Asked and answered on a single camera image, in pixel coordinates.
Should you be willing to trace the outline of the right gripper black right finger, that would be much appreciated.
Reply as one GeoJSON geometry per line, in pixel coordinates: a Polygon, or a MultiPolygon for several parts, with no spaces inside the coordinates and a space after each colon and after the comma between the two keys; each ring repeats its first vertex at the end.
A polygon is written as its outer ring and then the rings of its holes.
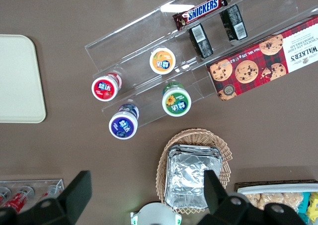
{"type": "Polygon", "coordinates": [[[215,172],[204,171],[204,197],[210,211],[199,225],[303,225],[291,207],[269,203],[263,210],[254,207],[247,197],[236,192],[230,195],[215,172]]]}

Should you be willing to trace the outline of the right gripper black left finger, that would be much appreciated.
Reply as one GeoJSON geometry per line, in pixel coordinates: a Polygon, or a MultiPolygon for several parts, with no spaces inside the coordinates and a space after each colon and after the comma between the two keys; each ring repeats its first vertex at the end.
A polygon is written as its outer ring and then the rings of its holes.
{"type": "Polygon", "coordinates": [[[81,171],[57,197],[45,199],[17,214],[13,208],[1,208],[2,225],[74,225],[92,197],[91,172],[81,171]]]}

